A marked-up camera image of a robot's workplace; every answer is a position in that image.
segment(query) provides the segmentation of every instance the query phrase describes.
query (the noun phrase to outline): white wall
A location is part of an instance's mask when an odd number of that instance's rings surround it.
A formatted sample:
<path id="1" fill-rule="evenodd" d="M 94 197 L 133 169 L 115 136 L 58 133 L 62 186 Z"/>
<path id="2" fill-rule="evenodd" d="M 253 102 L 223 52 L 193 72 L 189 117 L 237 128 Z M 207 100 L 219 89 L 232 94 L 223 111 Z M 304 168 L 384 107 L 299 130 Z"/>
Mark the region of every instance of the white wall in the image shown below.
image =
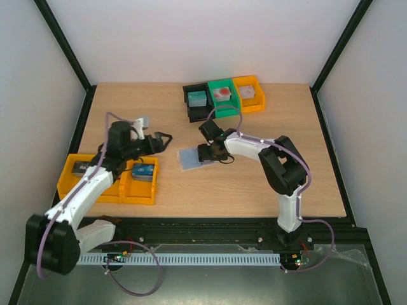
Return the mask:
<path id="1" fill-rule="evenodd" d="M 406 1 L 374 1 L 319 95 L 393 304 L 407 299 L 406 11 Z"/>
<path id="2" fill-rule="evenodd" d="M 25 222 L 51 205 L 85 91 L 34 1 L 1 1 L 0 41 L 0 304 L 7 304 Z"/>
<path id="3" fill-rule="evenodd" d="M 359 0 L 48 0 L 91 83 L 313 83 Z"/>

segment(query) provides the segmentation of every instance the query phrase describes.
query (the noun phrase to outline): purple cable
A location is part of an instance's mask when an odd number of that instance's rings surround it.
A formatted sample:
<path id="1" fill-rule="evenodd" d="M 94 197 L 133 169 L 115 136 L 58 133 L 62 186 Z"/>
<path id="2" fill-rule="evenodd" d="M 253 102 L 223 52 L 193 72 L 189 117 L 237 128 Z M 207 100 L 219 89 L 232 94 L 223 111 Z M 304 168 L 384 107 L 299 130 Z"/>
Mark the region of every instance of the purple cable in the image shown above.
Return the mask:
<path id="1" fill-rule="evenodd" d="M 126 119 L 122 119 L 120 117 L 118 117 L 117 115 L 111 113 L 111 112 L 107 112 L 106 113 L 106 125 L 105 125 L 105 134 L 104 134 L 104 143 L 102 146 L 102 154 L 100 155 L 100 159 L 97 163 L 97 166 L 95 168 L 95 170 L 89 175 L 88 180 L 92 179 L 97 171 L 100 168 L 100 165 L 103 162 L 104 156 L 106 154 L 106 147 L 107 147 L 107 140 L 109 138 L 109 116 L 112 116 L 120 121 L 125 121 L 127 123 L 132 123 L 131 121 L 128 121 Z M 84 187 L 86 185 L 86 181 L 83 181 L 73 192 L 71 195 L 69 195 L 69 197 L 65 200 L 64 204 L 62 205 L 62 209 L 66 208 L 67 205 L 72 201 L 72 199 L 75 197 L 76 194 L 79 193 L 79 191 L 82 189 L 82 187 Z M 41 261 L 43 259 L 43 252 L 44 252 L 44 246 L 45 246 L 45 242 L 46 239 L 48 237 L 48 235 L 50 234 L 51 228 L 53 226 L 53 224 L 55 223 L 55 221 L 57 220 L 57 218 L 59 217 L 59 215 L 61 214 L 61 211 L 58 211 L 51 219 L 51 221 L 48 223 L 47 227 L 45 228 L 43 237 L 41 238 L 41 242 L 39 243 L 39 247 L 38 247 L 38 255 L 37 255 L 37 275 L 40 279 L 45 280 L 46 276 L 43 273 L 43 269 L 41 268 Z"/>
<path id="2" fill-rule="evenodd" d="M 322 264 L 328 259 L 328 257 L 331 255 L 332 249 L 333 249 L 333 247 L 334 247 L 334 245 L 335 245 L 335 234 L 334 234 L 334 231 L 333 231 L 331 225 L 329 225 L 326 221 L 324 221 L 324 220 L 322 220 L 322 219 L 305 220 L 305 219 L 300 218 L 300 199 L 299 199 L 298 197 L 301 195 L 302 192 L 304 192 L 306 189 L 308 189 L 308 188 L 310 187 L 311 181 L 312 181 L 311 171 L 310 171 L 308 165 L 307 165 L 299 156 L 297 156 L 295 153 L 293 153 L 292 151 L 286 149 L 285 147 L 282 147 L 281 145 L 278 145 L 278 144 L 276 144 L 276 143 L 274 143 L 274 142 L 270 142 L 270 141 L 268 141 L 268 140 L 263 140 L 263 139 L 260 139 L 260 138 L 257 138 L 257 137 L 252 137 L 252 136 L 250 136 L 250 135 L 244 135 L 244 134 L 242 134 L 242 133 L 240 132 L 240 127 L 242 126 L 242 123 L 243 123 L 243 115 L 242 115 L 242 112 L 241 112 L 239 109 L 237 109 L 236 107 L 233 107 L 233 106 L 230 106 L 230 105 L 217 106 L 217 107 L 213 108 L 213 110 L 209 113 L 209 115 L 208 115 L 208 117 L 207 117 L 206 120 L 207 120 L 207 121 L 210 120 L 210 116 L 212 115 L 212 113 L 213 113 L 216 109 L 218 109 L 218 108 L 224 108 L 224 107 L 236 109 L 236 110 L 238 111 L 238 113 L 239 113 L 239 115 L 240 115 L 240 121 L 239 121 L 239 124 L 237 125 L 236 133 L 237 133 L 237 135 L 238 135 L 239 137 L 241 137 L 242 139 L 251 140 L 251 141 L 258 142 L 258 143 L 268 144 L 268 145 L 270 145 L 270 146 L 274 146 L 274 147 L 280 149 L 281 151 L 284 151 L 286 154 L 288 154 L 288 155 L 290 155 L 291 157 L 293 157 L 293 158 L 304 168 L 304 170 L 306 171 L 307 176 L 308 176 L 307 184 L 305 184 L 304 187 L 302 187 L 302 188 L 298 191 L 298 193 L 297 193 L 297 200 L 296 200 L 296 204 L 297 204 L 297 209 L 296 209 L 296 210 L 297 210 L 297 215 L 296 215 L 296 216 L 297 216 L 297 218 L 299 218 L 299 220 L 300 220 L 301 222 L 304 222 L 304 223 L 320 222 L 320 223 L 322 223 L 322 224 L 325 224 L 325 225 L 328 227 L 328 229 L 331 231 L 331 246 L 330 246 L 330 248 L 329 248 L 328 254 L 327 254 L 318 264 L 316 264 L 316 265 L 314 265 L 314 266 L 312 266 L 312 267 L 310 267 L 310 268 L 301 269 L 301 270 L 287 270 L 283 265 L 281 265 L 281 268 L 282 268 L 282 269 L 284 270 L 284 272 L 286 272 L 286 273 L 301 273 L 301 272 L 310 271 L 310 270 L 313 270 L 313 269 L 315 269 L 315 268 L 318 268 L 318 267 L 319 267 L 320 265 L 322 265 Z"/>
<path id="3" fill-rule="evenodd" d="M 124 291 L 124 292 L 126 292 L 127 294 L 130 294 L 130 295 L 132 295 L 132 296 L 134 296 L 134 297 L 146 297 L 147 295 L 151 295 L 151 294 L 153 294 L 154 292 L 156 292 L 156 291 L 158 290 L 158 288 L 160 288 L 160 285 L 161 285 L 162 282 L 163 282 L 163 268 L 162 268 L 162 266 L 160 265 L 160 262 L 158 261 L 158 258 L 157 258 L 157 256 L 154 254 L 154 252 L 153 252 L 150 248 L 144 246 L 144 245 L 141 244 L 141 243 L 136 243 L 135 241 L 129 241 L 129 240 L 110 241 L 110 242 L 108 242 L 108 243 L 103 243 L 102 245 L 116 245 L 116 244 L 118 244 L 118 243 L 128 243 L 128 244 L 132 244 L 132 245 L 139 246 L 139 247 L 141 247 L 141 248 L 147 250 L 147 251 L 153 256 L 153 258 L 154 258 L 154 260 L 155 260 L 155 262 L 156 262 L 156 264 L 157 264 L 157 268 L 158 268 L 157 281 L 156 281 L 154 287 L 153 287 L 149 292 L 146 292 L 145 294 L 138 294 L 137 292 L 132 292 L 132 291 L 130 291 L 129 289 L 125 288 L 122 284 L 120 284 L 120 283 L 118 282 L 118 280 L 113 276 L 112 272 L 110 272 L 110 270 L 109 270 L 109 264 L 110 264 L 110 262 L 112 261 L 111 259 L 109 259 L 109 260 L 106 262 L 106 272 L 105 272 L 105 274 L 109 275 L 110 278 L 113 280 L 114 284 L 116 284 L 116 286 L 119 287 L 122 291 Z"/>

